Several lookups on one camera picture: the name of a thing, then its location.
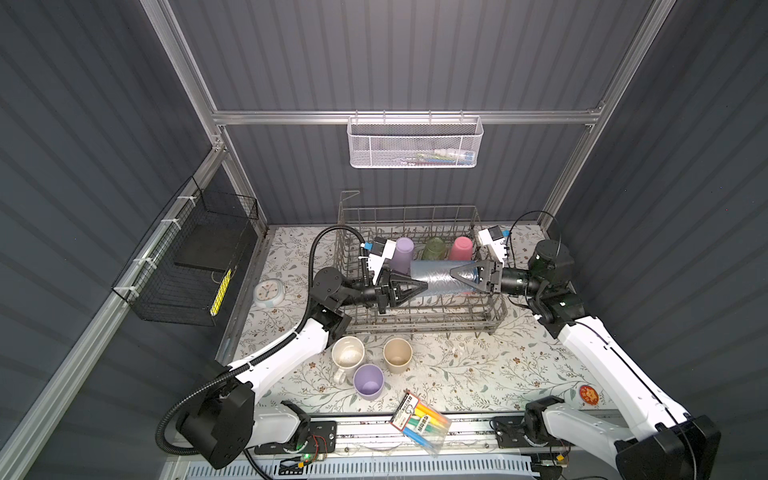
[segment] dish rack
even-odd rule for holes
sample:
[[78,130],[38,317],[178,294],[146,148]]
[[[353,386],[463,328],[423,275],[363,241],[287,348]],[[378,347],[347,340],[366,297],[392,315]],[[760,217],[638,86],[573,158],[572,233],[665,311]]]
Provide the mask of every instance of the dish rack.
[[[474,205],[420,205],[407,207],[353,207],[351,200],[359,190],[345,190],[339,202],[339,224],[355,227],[366,241],[381,236],[395,240],[408,237],[414,243],[414,260],[421,257],[430,237],[441,237],[448,245],[458,237],[474,239],[480,216]],[[333,266],[348,278],[360,278],[357,239],[343,231],[336,233]],[[483,260],[488,253],[475,247],[473,260]],[[352,317],[349,335],[372,333],[453,333],[493,334],[507,316],[507,307],[499,295],[464,293],[420,297],[381,315],[375,308],[346,306]]]

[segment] aluminum frame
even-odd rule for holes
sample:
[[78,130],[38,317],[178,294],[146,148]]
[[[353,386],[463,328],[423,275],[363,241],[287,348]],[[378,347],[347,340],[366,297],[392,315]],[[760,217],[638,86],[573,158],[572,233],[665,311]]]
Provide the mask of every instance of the aluminum frame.
[[212,145],[223,142],[230,152],[230,156],[224,161],[223,167],[230,178],[235,193],[257,199],[259,218],[263,219],[263,226],[257,228],[257,233],[263,236],[266,233],[268,219],[261,208],[261,202],[258,201],[256,191],[248,180],[229,134],[214,121],[213,112],[216,110],[214,98],[205,84],[203,74],[200,73],[200,68],[194,60],[170,2],[168,0],[141,0],[141,6],[144,7],[144,11],[147,13],[166,55],[173,65],[184,91],[187,92],[208,140]]
[[[164,215],[164,220],[173,220],[178,215],[188,202],[187,198],[197,191],[198,185],[205,187],[210,183],[225,157],[226,151],[221,144],[210,150],[195,172],[194,180],[187,182]],[[139,251],[138,258],[147,256],[157,246],[165,230],[171,228],[171,223],[161,221],[157,225]],[[118,285],[131,285],[140,270],[141,265],[134,262]],[[25,477],[129,310],[128,304],[111,291],[0,451],[0,478],[21,480]]]
[[[600,136],[605,131],[608,122],[616,111],[616,107],[624,96],[624,92],[627,91],[634,74],[637,73],[640,63],[642,63],[650,46],[654,43],[656,35],[658,35],[661,26],[667,20],[667,16],[669,16],[676,1],[654,0],[654,3],[648,9],[648,13],[637,30],[637,34],[634,36],[627,54],[621,60],[616,75],[608,85],[608,89],[601,102],[602,108],[597,123],[594,126],[588,127],[581,135],[579,142],[576,143],[576,147],[571,153],[565,169],[563,169],[560,177],[558,177],[557,182],[554,184],[554,188],[543,210],[553,215],[560,210],[568,192],[576,181],[576,177],[578,177],[581,169],[587,163],[587,159],[594,150],[594,146],[600,140]],[[538,222],[542,230],[547,230],[552,223],[552,219],[548,215],[539,214]]]
[[577,124],[594,125],[600,109],[532,111],[215,111],[218,125],[346,125],[350,118],[359,123],[412,122],[425,118],[434,122],[460,123],[466,117],[480,117],[483,124]]
[[[624,418],[618,410],[588,410],[589,415],[619,426],[626,426]],[[391,414],[382,415],[334,415],[314,414],[310,415],[316,420],[328,420],[338,423],[336,429],[336,451],[329,454],[329,458],[338,457],[367,457],[374,456],[408,456],[418,455],[423,450],[401,433],[394,431],[389,426]],[[499,449],[495,438],[495,432],[491,430],[489,421],[495,416],[523,416],[523,412],[474,412],[474,413],[448,413],[452,420],[452,433],[443,445],[440,455],[459,455],[466,453],[490,453],[504,452],[516,455],[534,455],[536,453],[549,453],[549,447],[535,447],[522,445],[517,449]],[[189,446],[181,439],[176,441],[178,445]],[[562,452],[563,448],[553,447],[553,452]],[[572,451],[583,450],[574,445]],[[274,458],[273,455],[256,455],[256,458]],[[237,460],[244,460],[240,454]],[[164,466],[160,480],[178,480],[185,478],[187,467],[192,462],[204,460],[202,455],[169,458]]]

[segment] packaging label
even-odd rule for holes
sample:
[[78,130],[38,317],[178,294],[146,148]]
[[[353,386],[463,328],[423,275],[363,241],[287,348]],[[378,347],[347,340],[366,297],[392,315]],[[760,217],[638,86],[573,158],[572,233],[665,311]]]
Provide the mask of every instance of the packaging label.
[[429,415],[424,415],[416,426],[416,433],[424,433],[427,429],[427,425],[429,425]]
[[413,415],[413,412],[416,410],[416,405],[418,404],[419,399],[410,393],[406,394],[406,397],[400,402],[400,406],[397,407],[395,415],[392,416],[389,423],[392,423],[395,428],[402,431],[402,428],[406,426],[406,423],[408,423],[408,420],[411,418],[411,415]]

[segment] yellow label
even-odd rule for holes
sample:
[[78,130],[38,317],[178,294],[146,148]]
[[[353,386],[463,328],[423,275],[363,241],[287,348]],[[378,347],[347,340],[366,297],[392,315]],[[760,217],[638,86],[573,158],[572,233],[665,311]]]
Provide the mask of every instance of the yellow label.
[[224,301],[224,294],[227,292],[227,287],[230,285],[230,279],[232,278],[232,270],[227,270],[227,275],[224,275],[224,278],[221,279],[221,285],[219,285],[219,292],[216,294],[216,299],[214,300],[214,304],[210,308],[210,315],[216,316],[217,313],[219,313],[219,308],[221,308],[221,303]]

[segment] yellow marker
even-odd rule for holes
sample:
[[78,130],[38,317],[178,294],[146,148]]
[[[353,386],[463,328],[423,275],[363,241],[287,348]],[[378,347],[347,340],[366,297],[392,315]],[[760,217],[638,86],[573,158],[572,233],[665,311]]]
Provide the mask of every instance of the yellow marker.
[[419,403],[416,406],[415,414],[418,415],[419,417],[423,417],[424,415],[429,415],[429,419],[430,420],[434,419],[435,421],[437,421],[437,425],[444,425],[446,423],[442,421],[442,417],[438,413],[434,412],[429,407],[422,405],[421,403]]
[[416,407],[416,410],[414,411],[413,415],[416,415],[419,418],[422,418],[423,416],[429,417],[429,423],[433,424],[435,427],[446,430],[445,424],[440,421],[440,419],[436,418],[432,413],[427,413],[424,410],[419,410],[419,407]]
[[210,315],[216,316],[217,313],[219,313],[219,308],[221,308],[221,303],[224,301],[224,294],[227,292],[227,287],[230,285],[230,279],[232,278],[232,270],[227,270],[227,275],[224,275],[224,278],[221,279],[221,285],[219,285],[219,293],[216,294],[216,299],[214,300],[214,304],[210,308]]

